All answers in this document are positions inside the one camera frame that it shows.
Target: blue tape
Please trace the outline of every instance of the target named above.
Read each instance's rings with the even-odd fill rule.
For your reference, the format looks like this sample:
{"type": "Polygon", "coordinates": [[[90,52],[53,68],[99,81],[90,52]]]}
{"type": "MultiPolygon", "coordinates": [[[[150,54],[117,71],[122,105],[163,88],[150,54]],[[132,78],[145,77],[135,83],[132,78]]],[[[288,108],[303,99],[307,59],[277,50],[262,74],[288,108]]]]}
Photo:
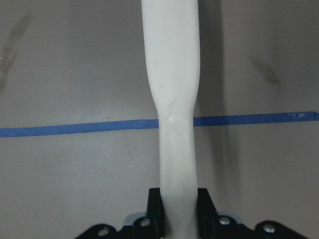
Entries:
{"type": "MultiPolygon", "coordinates": [[[[318,121],[319,113],[316,112],[294,112],[262,115],[241,115],[241,116],[213,116],[195,117],[194,126],[217,126],[217,125],[238,125],[257,123],[284,123],[318,121]]],[[[157,119],[136,119],[112,122],[80,123],[40,127],[24,128],[0,128],[0,137],[26,137],[41,135],[56,135],[70,133],[88,133],[128,129],[150,129],[158,128],[157,119]]]]}

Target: white object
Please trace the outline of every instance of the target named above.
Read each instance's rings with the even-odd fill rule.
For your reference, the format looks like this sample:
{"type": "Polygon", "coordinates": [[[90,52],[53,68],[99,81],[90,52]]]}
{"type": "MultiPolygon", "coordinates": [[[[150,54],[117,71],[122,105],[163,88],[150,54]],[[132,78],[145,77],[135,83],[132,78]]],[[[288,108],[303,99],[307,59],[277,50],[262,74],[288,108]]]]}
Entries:
{"type": "Polygon", "coordinates": [[[200,70],[197,0],[142,0],[146,64],[159,117],[166,237],[198,239],[193,111],[200,70]]]}

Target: screw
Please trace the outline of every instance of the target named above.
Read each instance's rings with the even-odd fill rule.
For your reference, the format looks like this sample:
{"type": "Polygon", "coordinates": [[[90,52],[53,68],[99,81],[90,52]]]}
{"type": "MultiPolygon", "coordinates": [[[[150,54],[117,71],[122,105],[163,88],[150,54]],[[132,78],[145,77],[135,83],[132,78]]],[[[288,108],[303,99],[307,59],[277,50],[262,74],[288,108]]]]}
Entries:
{"type": "Polygon", "coordinates": [[[276,231],[276,228],[271,224],[265,224],[263,229],[267,233],[275,233],[275,231],[276,231]]]}
{"type": "Polygon", "coordinates": [[[141,224],[141,227],[147,227],[147,226],[149,226],[149,225],[151,224],[151,221],[150,221],[150,219],[148,219],[148,218],[144,218],[144,219],[140,222],[140,224],[141,224]]]}
{"type": "Polygon", "coordinates": [[[99,232],[98,232],[99,237],[104,237],[107,234],[109,234],[109,228],[103,228],[103,229],[99,230],[99,232]]]}
{"type": "Polygon", "coordinates": [[[219,219],[219,223],[221,223],[222,225],[229,225],[230,224],[230,219],[228,217],[221,217],[219,219]]]}

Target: metal bolt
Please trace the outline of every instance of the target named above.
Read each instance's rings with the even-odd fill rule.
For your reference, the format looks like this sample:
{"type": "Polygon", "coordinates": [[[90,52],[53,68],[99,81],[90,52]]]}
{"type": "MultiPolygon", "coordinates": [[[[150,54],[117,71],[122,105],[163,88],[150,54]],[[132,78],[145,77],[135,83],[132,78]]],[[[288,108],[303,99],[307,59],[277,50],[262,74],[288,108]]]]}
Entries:
{"type": "Polygon", "coordinates": [[[276,231],[276,228],[271,224],[265,224],[263,229],[267,233],[275,233],[275,231],[276,231]]]}
{"type": "Polygon", "coordinates": [[[141,224],[141,227],[147,227],[147,226],[149,226],[149,225],[151,224],[151,221],[150,221],[150,219],[148,219],[148,218],[144,218],[144,219],[140,222],[140,224],[141,224]]]}
{"type": "Polygon", "coordinates": [[[219,223],[221,223],[222,225],[229,225],[230,224],[230,219],[228,217],[221,217],[219,219],[219,223]]]}
{"type": "Polygon", "coordinates": [[[99,237],[104,237],[104,236],[106,236],[107,234],[109,234],[109,228],[103,228],[103,229],[101,229],[101,230],[99,230],[99,232],[98,232],[98,236],[99,237]]]}

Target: blue line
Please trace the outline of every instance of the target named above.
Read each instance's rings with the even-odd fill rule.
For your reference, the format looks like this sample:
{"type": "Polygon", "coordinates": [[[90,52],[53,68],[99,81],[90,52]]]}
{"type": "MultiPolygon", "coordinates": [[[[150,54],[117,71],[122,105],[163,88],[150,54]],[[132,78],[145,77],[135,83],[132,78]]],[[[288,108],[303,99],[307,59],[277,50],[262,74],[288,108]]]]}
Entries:
{"type": "MultiPolygon", "coordinates": [[[[294,112],[262,115],[241,115],[241,116],[213,116],[195,117],[194,126],[217,126],[217,125],[238,125],[258,123],[284,123],[319,121],[319,113],[316,112],[294,112]]],[[[25,137],[56,135],[70,133],[88,133],[128,129],[150,129],[158,128],[157,119],[136,119],[111,122],[80,123],[40,127],[24,128],[0,128],[0,137],[25,137]]]]}

